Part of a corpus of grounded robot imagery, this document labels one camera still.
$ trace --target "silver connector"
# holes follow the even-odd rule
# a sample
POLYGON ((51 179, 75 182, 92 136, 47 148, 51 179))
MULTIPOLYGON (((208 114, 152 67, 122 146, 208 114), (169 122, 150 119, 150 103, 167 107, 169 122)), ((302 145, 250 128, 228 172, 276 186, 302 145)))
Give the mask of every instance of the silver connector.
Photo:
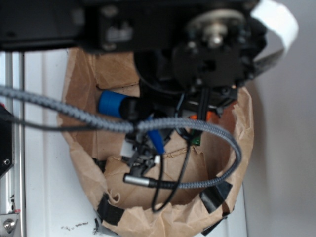
POLYGON ((129 174, 124 175, 123 181, 128 184, 134 184, 139 186, 148 187, 149 186, 149 178, 144 177, 135 177, 129 174))

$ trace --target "black bracket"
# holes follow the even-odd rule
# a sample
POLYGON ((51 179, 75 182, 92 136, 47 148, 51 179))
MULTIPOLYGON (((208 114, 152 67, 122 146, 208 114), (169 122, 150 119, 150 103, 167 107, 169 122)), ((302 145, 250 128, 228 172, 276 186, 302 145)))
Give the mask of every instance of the black bracket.
POLYGON ((14 164, 12 144, 12 123, 6 118, 13 117, 2 105, 0 105, 0 178, 14 164))

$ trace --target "screw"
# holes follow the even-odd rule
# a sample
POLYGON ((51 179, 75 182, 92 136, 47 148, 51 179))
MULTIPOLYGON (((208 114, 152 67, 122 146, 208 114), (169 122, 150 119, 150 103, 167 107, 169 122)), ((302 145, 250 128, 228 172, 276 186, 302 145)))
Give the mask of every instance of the screw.
POLYGON ((203 84, 202 79, 201 78, 196 78, 195 84, 196 84, 196 86, 201 86, 203 84))
POLYGON ((196 47, 197 47, 197 44, 194 41, 188 42, 189 49, 195 49, 196 47))
POLYGON ((187 44, 187 51, 191 54, 198 54, 198 46, 194 41, 190 41, 187 44))
POLYGON ((5 165, 10 165, 10 160, 9 159, 6 159, 4 162, 3 162, 5 165))
POLYGON ((222 95, 229 95, 229 93, 231 92, 231 90, 228 87, 225 87, 222 89, 222 95))
POLYGON ((8 233, 11 233, 14 228, 15 228, 15 222, 12 219, 7 219, 4 223, 3 223, 4 228, 6 229, 6 231, 8 233))
POLYGON ((101 9, 101 12, 105 17, 112 18, 119 13, 119 9, 114 5, 105 6, 101 9))
POLYGON ((105 51, 113 51, 113 50, 116 50, 117 48, 117 45, 115 43, 106 43, 103 45, 103 48, 105 51))

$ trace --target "black cable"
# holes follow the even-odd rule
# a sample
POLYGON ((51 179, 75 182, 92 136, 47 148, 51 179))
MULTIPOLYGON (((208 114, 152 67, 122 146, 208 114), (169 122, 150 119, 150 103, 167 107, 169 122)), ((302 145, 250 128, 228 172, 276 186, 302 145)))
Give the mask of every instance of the black cable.
MULTIPOLYGON (((208 87, 203 87, 201 89, 199 106, 197 109, 197 119, 198 120, 203 120, 203 121, 206 120, 210 92, 211 92, 211 90, 208 87)), ((178 105, 177 105, 175 113, 174 113, 175 118, 179 117, 184 100, 185 100, 185 93, 181 94, 180 100, 178 102, 178 105)), ((175 130, 186 141, 191 141, 194 138, 196 138, 202 134, 202 131, 194 131, 193 134, 189 134, 186 131, 186 129, 184 129, 184 128, 176 128, 175 130)))
POLYGON ((175 193, 177 192, 178 187, 179 187, 179 185, 180 185, 180 183, 182 181, 184 172, 186 170, 186 167, 187 167, 187 164, 188 164, 188 161, 189 161, 189 157, 190 157, 190 142, 187 141, 187 152, 186 152, 185 159, 183 161, 183 165, 182 165, 182 169, 181 169, 178 181, 174 184, 171 194, 166 199, 166 201, 163 203, 163 205, 160 208, 155 209, 155 205, 156 205, 156 201, 157 201, 157 198, 158 198, 158 194, 159 194, 159 191, 161 189, 162 176, 163 176, 163 161, 162 161, 163 157, 161 156, 159 180, 158 180, 156 191, 155 191, 155 195, 154 195, 154 198, 153 198, 153 201, 152 201, 152 211, 153 211, 153 213, 159 212, 162 209, 164 209, 164 207, 167 206, 167 204, 173 199, 173 197, 174 197, 175 193))
POLYGON ((68 127, 58 127, 58 126, 46 126, 35 124, 32 122, 27 122, 25 120, 18 119, 12 115, 0 115, 0 119, 8 122, 12 122, 15 124, 20 124, 24 127, 31 127, 34 129, 39 129, 43 131, 50 131, 50 132, 80 132, 80 131, 92 131, 97 130, 95 127, 90 126, 68 126, 68 127))

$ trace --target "metal bolt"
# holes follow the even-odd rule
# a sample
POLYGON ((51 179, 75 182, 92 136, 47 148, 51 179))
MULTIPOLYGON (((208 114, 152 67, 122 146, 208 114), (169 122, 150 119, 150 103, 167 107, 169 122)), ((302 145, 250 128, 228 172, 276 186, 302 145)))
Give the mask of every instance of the metal bolt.
POLYGON ((112 18, 119 13, 119 9, 114 5, 105 6, 101 9, 101 12, 105 17, 112 18))
POLYGON ((226 25, 214 23, 208 25, 203 30, 203 38, 209 48, 219 48, 224 43, 224 36, 228 33, 226 25))
POLYGON ((208 47, 219 48, 223 45, 224 39, 220 34, 213 34, 208 38, 208 47))
POLYGON ((5 165, 10 165, 10 160, 9 159, 6 159, 4 162, 3 162, 5 165))
POLYGON ((106 43, 103 45, 103 48, 105 51, 111 52, 113 50, 116 50, 117 45, 115 43, 106 43))
POLYGON ((13 221, 12 219, 7 219, 4 223, 3 223, 4 228, 6 229, 6 231, 8 233, 11 233, 14 228, 15 228, 15 221, 13 221))

